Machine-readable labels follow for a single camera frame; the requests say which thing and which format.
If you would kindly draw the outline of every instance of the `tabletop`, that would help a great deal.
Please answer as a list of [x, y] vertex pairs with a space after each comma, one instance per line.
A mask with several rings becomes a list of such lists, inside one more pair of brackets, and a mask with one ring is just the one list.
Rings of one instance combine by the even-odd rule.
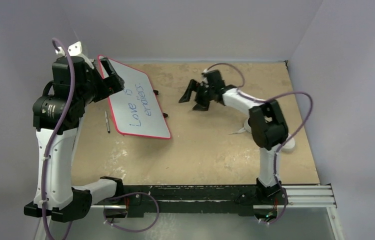
[[[171, 139], [119, 134], [115, 126], [107, 132], [104, 112], [107, 100], [91, 103], [72, 164], [73, 185], [85, 185], [102, 176], [123, 179], [126, 185], [255, 184], [260, 172], [259, 147], [248, 132], [231, 134], [243, 127], [247, 116], [212, 102], [209, 111], [193, 111], [190, 102], [178, 103], [190, 79], [201, 79], [210, 63], [136, 63], [145, 72], [171, 131]], [[260, 99], [292, 91], [284, 62], [235, 63], [244, 74], [242, 91]], [[227, 66], [218, 66], [225, 83], [240, 85], [241, 78]], [[302, 122], [295, 96], [280, 98], [279, 104], [292, 133]], [[295, 136], [291, 153], [281, 153], [283, 184], [316, 184], [319, 178], [304, 129]]]

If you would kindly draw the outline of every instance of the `red whiteboard border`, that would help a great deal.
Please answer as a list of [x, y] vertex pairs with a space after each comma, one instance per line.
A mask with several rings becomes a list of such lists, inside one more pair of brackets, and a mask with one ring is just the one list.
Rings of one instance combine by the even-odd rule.
[[[104, 55], [99, 54], [99, 55], [97, 56], [97, 62], [98, 62], [98, 64], [99, 64], [99, 71], [100, 71], [100, 75], [102, 76], [102, 78], [104, 78], [104, 73], [102, 72], [102, 67], [100, 66], [100, 64], [101, 64], [100, 57], [108, 58], [109, 60], [112, 60], [112, 61], [114, 61], [114, 62], [116, 62], [116, 63], [119, 63], [119, 64], [121, 64], [121, 65], [124, 65], [124, 66], [126, 66], [126, 67], [129, 67], [129, 68], [134, 69], [134, 70], [136, 70], [136, 71], [139, 71], [139, 72], [141, 72], [141, 73], [144, 73], [144, 74], [147, 76], [147, 78], [148, 78], [148, 80], [149, 80], [149, 83], [150, 83], [152, 89], [154, 89], [154, 86], [152, 85], [152, 82], [151, 82], [151, 78], [149, 77], [149, 75], [148, 75], [146, 72], [141, 71], [141, 70], [136, 69], [136, 68], [133, 68], [133, 67], [127, 65], [127, 64], [124, 64], [124, 63], [122, 63], [122, 62], [119, 62], [119, 61], [117, 61], [117, 60], [114, 60], [114, 59], [112, 59], [112, 58], [110, 58], [110, 57], [107, 57], [107, 56], [104, 56]], [[163, 109], [161, 108], [160, 101], [158, 101], [158, 97], [155, 96], [155, 98], [156, 98], [156, 102], [158, 103], [159, 110], [161, 110], [161, 113], [163, 113]], [[171, 138], [172, 138], [172, 132], [171, 132], [171, 130], [170, 130], [170, 128], [169, 128], [169, 124], [167, 123], [167, 120], [166, 120], [164, 117], [163, 117], [163, 118], [164, 118], [164, 121], [165, 121], [165, 125], [167, 126], [168, 132], [170, 133], [170, 137], [151, 136], [151, 135], [142, 135], [142, 134], [126, 133], [126, 132], [122, 132], [122, 131], [120, 131], [119, 128], [118, 128], [118, 126], [117, 126], [116, 117], [114, 116], [113, 108], [111, 107], [111, 100], [110, 100], [110, 97], [108, 97], [108, 105], [109, 105], [109, 108], [111, 109], [112, 122], [114, 123], [115, 130], [117, 130], [117, 132], [118, 132], [119, 134], [121, 134], [121, 135], [123, 135], [123, 136], [124, 136], [124, 135], [129, 135], [129, 136], [147, 137], [147, 138], [153, 138], [153, 139], [171, 139]]]

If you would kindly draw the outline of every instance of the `robotic arm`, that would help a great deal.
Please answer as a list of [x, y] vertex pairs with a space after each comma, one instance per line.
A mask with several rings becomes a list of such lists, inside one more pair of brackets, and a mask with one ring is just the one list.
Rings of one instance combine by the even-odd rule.
[[249, 99], [240, 96], [240, 90], [234, 85], [226, 85], [218, 70], [208, 71], [202, 75], [202, 82], [190, 80], [179, 103], [188, 102], [193, 91], [196, 92], [196, 105], [193, 107], [195, 111], [207, 111], [210, 101], [215, 101], [249, 116], [247, 122], [251, 128], [252, 138], [260, 147], [260, 173], [257, 185], [265, 197], [275, 194], [280, 190], [274, 177], [274, 173], [279, 172], [280, 156], [276, 159], [276, 171], [274, 156], [279, 145], [288, 138], [288, 126], [279, 103], [276, 100], [264, 102], [263, 99], [243, 92], [242, 94]]
[[[107, 58], [101, 64], [108, 73], [102, 79], [99, 72], [82, 53], [82, 45], [77, 42], [69, 47], [75, 73], [74, 95], [67, 115], [50, 149], [45, 173], [42, 171], [45, 147], [60, 118], [70, 91], [69, 63], [57, 51], [59, 58], [52, 64], [53, 80], [44, 88], [42, 96], [33, 105], [33, 125], [39, 147], [39, 169], [37, 191], [33, 201], [24, 207], [24, 214], [42, 216], [41, 191], [46, 192], [46, 214], [53, 221], [69, 222], [84, 218], [91, 205], [122, 194], [123, 182], [119, 178], [102, 177], [97, 182], [85, 185], [71, 185], [71, 166], [77, 146], [76, 136], [80, 132], [85, 107], [124, 89], [123, 79], [115, 72]], [[45, 188], [41, 181], [45, 178]]]

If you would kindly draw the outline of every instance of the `whiteboard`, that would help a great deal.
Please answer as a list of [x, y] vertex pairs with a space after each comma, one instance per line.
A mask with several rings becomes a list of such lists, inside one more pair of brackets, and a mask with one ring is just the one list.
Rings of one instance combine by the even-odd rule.
[[[99, 55], [97, 58], [102, 77], [106, 78], [108, 74], [100, 62], [104, 57]], [[117, 132], [122, 135], [170, 139], [170, 130], [148, 75], [108, 59], [115, 72], [124, 80], [124, 90], [108, 98]]]

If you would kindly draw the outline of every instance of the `metal frame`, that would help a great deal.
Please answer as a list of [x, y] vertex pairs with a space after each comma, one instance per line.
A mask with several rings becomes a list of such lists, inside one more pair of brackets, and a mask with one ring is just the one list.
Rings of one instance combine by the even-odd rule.
[[[344, 240], [344, 233], [337, 213], [337, 205], [331, 185], [284, 185], [289, 204], [287, 208], [326, 208], [335, 240]], [[272, 209], [273, 205], [254, 205], [253, 209]], [[91, 208], [125, 210], [125, 205], [96, 204]], [[36, 233], [36, 240], [45, 240], [46, 234], [42, 220]]]

